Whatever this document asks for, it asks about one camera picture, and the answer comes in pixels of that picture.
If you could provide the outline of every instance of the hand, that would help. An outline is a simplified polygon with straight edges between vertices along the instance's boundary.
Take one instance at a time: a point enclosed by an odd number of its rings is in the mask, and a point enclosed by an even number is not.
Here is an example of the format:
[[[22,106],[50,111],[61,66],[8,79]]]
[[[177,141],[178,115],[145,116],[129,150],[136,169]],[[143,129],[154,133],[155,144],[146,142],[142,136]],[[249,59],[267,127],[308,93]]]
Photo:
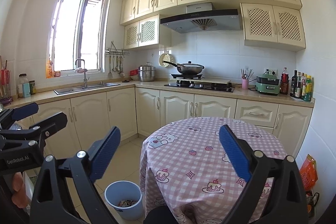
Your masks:
[[[26,185],[20,172],[14,174],[12,187],[15,191],[12,196],[13,203],[19,208],[27,207],[28,198],[26,196]]]

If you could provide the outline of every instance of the orange bag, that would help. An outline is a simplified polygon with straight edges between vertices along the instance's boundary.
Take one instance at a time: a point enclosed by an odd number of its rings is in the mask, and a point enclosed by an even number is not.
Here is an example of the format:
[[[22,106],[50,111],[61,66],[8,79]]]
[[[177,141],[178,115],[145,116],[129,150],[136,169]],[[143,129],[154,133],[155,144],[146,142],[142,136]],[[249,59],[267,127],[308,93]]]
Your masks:
[[[300,175],[302,178],[304,189],[306,191],[311,190],[318,178],[316,172],[316,161],[309,154],[307,155],[307,158],[300,168]]]

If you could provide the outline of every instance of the pink cup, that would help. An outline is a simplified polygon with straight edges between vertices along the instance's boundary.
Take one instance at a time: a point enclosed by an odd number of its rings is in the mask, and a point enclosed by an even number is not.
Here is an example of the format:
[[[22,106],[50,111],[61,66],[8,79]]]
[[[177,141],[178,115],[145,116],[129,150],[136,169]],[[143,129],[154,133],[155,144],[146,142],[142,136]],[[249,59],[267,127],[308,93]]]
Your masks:
[[[243,79],[241,87],[243,88],[243,90],[248,90],[249,89],[249,80],[248,79]]]

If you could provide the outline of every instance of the range hood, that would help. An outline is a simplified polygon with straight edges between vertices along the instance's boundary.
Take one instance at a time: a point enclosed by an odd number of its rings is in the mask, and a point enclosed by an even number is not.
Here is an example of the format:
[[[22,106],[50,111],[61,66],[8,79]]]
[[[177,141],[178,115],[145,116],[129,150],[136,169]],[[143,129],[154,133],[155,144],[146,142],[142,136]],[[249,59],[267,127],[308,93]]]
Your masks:
[[[186,14],[162,18],[160,24],[179,33],[241,29],[237,9],[212,10],[212,3],[202,3],[186,10]]]

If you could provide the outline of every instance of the window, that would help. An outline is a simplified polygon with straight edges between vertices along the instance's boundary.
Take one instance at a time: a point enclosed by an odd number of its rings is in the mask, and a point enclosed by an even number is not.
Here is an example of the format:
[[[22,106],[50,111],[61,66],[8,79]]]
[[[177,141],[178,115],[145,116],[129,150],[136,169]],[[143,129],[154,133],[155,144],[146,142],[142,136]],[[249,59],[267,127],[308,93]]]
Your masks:
[[[84,67],[102,71],[105,0],[58,0],[51,28],[49,54],[54,70],[73,74]]]

